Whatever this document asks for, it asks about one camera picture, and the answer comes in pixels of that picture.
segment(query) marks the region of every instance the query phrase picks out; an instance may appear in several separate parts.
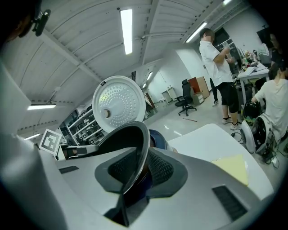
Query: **shelf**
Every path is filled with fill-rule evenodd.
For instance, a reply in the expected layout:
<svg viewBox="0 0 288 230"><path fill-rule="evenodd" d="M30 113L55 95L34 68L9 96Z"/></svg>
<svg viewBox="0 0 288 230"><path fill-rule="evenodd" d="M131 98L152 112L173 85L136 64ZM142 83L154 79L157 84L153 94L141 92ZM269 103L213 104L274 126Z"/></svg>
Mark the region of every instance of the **shelf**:
<svg viewBox="0 0 288 230"><path fill-rule="evenodd" d="M83 139L83 141L86 141L87 139L89 139L90 137L92 137L93 135L95 135L96 133L98 133L98 132L100 132L100 131L102 131L102 130L103 130L102 128L98 129L96 132L90 134L88 137L86 137L85 139Z"/></svg>
<svg viewBox="0 0 288 230"><path fill-rule="evenodd" d="M82 129L80 129L78 132L76 132L73 136L76 136L78 133L82 132L85 128L87 128L89 125L91 125L92 123L94 123L96 120L93 120L91 122L89 122L87 125L85 125Z"/></svg>
<svg viewBox="0 0 288 230"><path fill-rule="evenodd" d="M75 121L72 125L68 127L70 129L71 127L80 124L82 121L85 120L85 118L88 118L89 115L93 113L92 109L90 109L87 113L85 113L82 117L80 117L77 121Z"/></svg>

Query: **metal rack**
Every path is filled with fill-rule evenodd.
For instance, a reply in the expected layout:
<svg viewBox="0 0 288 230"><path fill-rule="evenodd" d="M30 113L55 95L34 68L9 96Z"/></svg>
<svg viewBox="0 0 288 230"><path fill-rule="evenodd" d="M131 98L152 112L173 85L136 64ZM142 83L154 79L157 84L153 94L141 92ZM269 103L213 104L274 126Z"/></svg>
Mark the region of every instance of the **metal rack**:
<svg viewBox="0 0 288 230"><path fill-rule="evenodd" d="M97 129L96 131L94 131L93 133L91 133L90 135L88 135L88 136L86 136L86 137L83 137L83 136L87 135L87 134L86 134L87 130L88 130L88 129L91 129L91 125L93 125L93 124L96 122L96 120L94 119L94 120L92 120L92 121L87 121L87 122L85 123L85 126L82 127L82 128L79 128L78 125L80 125L83 121L85 121L86 119L88 119L90 116L93 116L93 111L92 111L92 109L89 110L89 111L87 111L84 115L82 115L81 117L79 117L73 124L71 124L69 127L67 127L67 130L68 130L69 134L71 135L71 137L73 138L74 142L75 142L78 146L79 146L80 144L79 144L78 140L76 139L77 136L78 136L79 138L83 138L83 141L87 141L87 140L89 140L89 139L92 139L91 141L89 141L89 143L90 143L90 142L93 142L93 143L94 143L95 140L97 140L97 139L96 139L96 137L93 138L93 136L95 136L97 133L103 131L102 128L99 128L99 129ZM73 127L76 127L76 129L77 129L77 131L76 131L74 134L72 134L72 131L71 131L71 128L73 128Z"/></svg>

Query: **floor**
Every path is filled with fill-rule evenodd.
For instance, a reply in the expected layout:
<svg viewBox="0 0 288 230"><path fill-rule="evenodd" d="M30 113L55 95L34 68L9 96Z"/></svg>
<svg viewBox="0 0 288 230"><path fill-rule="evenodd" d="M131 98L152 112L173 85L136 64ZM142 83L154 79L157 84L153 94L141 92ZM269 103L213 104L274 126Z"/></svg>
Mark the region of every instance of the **floor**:
<svg viewBox="0 0 288 230"><path fill-rule="evenodd" d="M150 119L145 120L144 123L148 126L149 129L155 129L159 131L167 141L177 138L179 136L185 135L189 132L192 132L206 124L217 124L227 133L231 134L230 124L222 124L222 108L221 108L221 96L218 93L219 103L217 106L212 107L214 98L211 93L205 101L197 106L197 111L190 110L189 116L183 112L178 116L178 112L182 109L179 107L169 106L167 110L162 110L156 115L152 116ZM240 135L235 135L234 137L237 141L240 140ZM284 146L288 143L288 138L279 145L279 150L283 153ZM282 176L286 172L288 159L277 153L277 159L279 160L279 168L276 169L272 164L267 165L262 162L261 156L253 154L254 159L263 169L268 179L270 180L274 190L280 185Z"/></svg>

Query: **circular perforated disc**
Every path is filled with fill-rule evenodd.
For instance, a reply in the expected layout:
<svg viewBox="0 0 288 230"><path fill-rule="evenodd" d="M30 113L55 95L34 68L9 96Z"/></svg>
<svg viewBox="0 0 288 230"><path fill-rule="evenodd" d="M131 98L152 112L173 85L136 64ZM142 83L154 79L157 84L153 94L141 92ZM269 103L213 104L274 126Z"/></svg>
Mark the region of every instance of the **circular perforated disc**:
<svg viewBox="0 0 288 230"><path fill-rule="evenodd" d="M113 76L96 89L92 109L99 126L106 132L130 121L143 121L145 98L133 80L125 76Z"/></svg>

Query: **black shorts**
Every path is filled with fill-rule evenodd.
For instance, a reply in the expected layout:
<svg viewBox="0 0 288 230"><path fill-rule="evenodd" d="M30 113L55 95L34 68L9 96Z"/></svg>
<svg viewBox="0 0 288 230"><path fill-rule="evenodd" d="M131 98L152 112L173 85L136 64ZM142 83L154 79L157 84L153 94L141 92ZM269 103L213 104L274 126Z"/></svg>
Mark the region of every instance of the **black shorts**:
<svg viewBox="0 0 288 230"><path fill-rule="evenodd" d="M236 113L239 109L237 90L233 82L222 82L216 86L222 96L222 105L228 106L230 113Z"/></svg>

